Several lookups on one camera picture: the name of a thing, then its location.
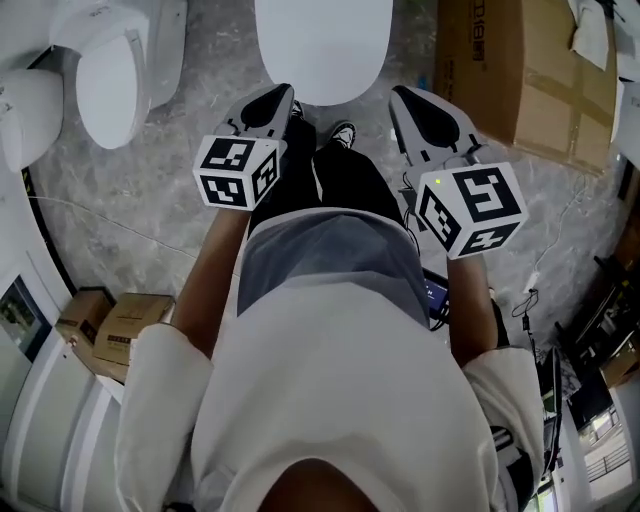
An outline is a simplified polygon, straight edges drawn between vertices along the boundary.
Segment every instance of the gray floor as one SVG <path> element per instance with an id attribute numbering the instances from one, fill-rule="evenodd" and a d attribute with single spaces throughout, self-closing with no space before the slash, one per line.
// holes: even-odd
<path id="1" fill-rule="evenodd" d="M 349 104 L 307 109 L 321 131 L 338 119 L 353 120 L 359 128 L 356 149 L 374 160 L 394 191 L 401 187 L 406 164 L 390 138 L 388 94 L 396 84 L 417 85 L 421 78 L 431 83 L 436 3 L 396 0 L 391 44 L 373 87 Z M 103 150 L 86 134 L 75 102 L 76 62 L 72 53 L 56 52 L 47 63 L 64 72 L 65 119 L 59 140 L 32 168 L 38 192 L 83 205 L 196 255 L 215 216 L 202 204 L 191 174 L 201 138 L 238 98 L 270 83 L 258 49 L 253 1 L 190 1 L 180 88 L 169 104 L 150 113 L 142 133 L 125 148 Z M 620 235 L 626 219 L 616 199 L 620 172 L 584 178 L 572 169 L 492 146 L 496 158 L 514 165 L 531 215 L 506 249 L 486 258 L 516 343 L 526 345 L 526 337 L 509 313 L 524 298 L 521 292 L 534 263 L 558 237 L 560 218 L 571 204 L 557 245 L 539 265 L 540 303 L 531 322 L 544 345 L 552 341 L 553 322 L 570 319 L 596 270 L 592 257 L 608 255 Z M 572 200 L 576 192 L 580 194 Z M 180 291 L 192 257 L 77 208 L 50 201 L 41 206 L 77 285 L 104 284 L 116 295 Z M 445 256 L 435 238 L 429 233 L 419 238 L 424 265 L 444 273 Z"/>

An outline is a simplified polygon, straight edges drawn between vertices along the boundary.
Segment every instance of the person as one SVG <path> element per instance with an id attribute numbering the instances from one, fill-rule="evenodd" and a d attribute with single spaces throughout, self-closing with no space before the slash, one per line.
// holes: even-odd
<path id="1" fill-rule="evenodd" d="M 450 347 L 428 330 L 417 251 L 355 137 L 340 123 L 316 152 L 296 102 L 270 197 L 217 213 L 171 324 L 141 333 L 116 442 L 124 510 L 526 506 L 543 466 L 534 358 L 498 348 L 482 256 L 448 261 Z"/>

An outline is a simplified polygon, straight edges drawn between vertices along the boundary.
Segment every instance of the sleeve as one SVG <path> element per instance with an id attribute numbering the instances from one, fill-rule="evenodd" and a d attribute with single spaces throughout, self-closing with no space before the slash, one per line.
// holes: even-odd
<path id="1" fill-rule="evenodd" d="M 213 365 L 167 324 L 140 333 L 116 438 L 116 492 L 125 512 L 156 512 L 176 473 Z"/>
<path id="2" fill-rule="evenodd" d="M 523 348 L 482 354 L 463 372 L 491 427 L 499 482 L 493 503 L 500 510 L 524 510 L 544 465 L 543 405 L 535 360 Z"/>

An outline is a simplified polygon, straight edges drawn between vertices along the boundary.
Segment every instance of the toilet bowl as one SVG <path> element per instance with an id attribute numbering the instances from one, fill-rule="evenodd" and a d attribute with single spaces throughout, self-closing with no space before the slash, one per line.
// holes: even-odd
<path id="1" fill-rule="evenodd" d="M 182 69 L 186 14 L 186 0 L 61 3 L 50 42 L 81 55 L 78 109 L 98 145 L 125 146 L 149 111 L 173 97 Z"/>
<path id="2" fill-rule="evenodd" d="M 20 172 L 40 158 L 62 128 L 62 77 L 39 69 L 0 75 L 0 145 Z"/>
<path id="3" fill-rule="evenodd" d="M 393 0 L 255 0 L 258 43 L 274 83 L 337 105 L 364 93 L 389 46 Z"/>

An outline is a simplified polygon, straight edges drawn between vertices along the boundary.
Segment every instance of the sneaker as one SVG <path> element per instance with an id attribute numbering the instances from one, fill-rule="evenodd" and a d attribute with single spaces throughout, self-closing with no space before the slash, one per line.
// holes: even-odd
<path id="1" fill-rule="evenodd" d="M 351 149 L 356 141 L 356 125 L 349 121 L 340 121 L 333 129 L 329 142 L 338 141 L 345 149 Z"/>
<path id="2" fill-rule="evenodd" d="M 297 117 L 304 120 L 304 110 L 298 100 L 293 100 L 293 107 L 291 107 L 291 117 Z"/>

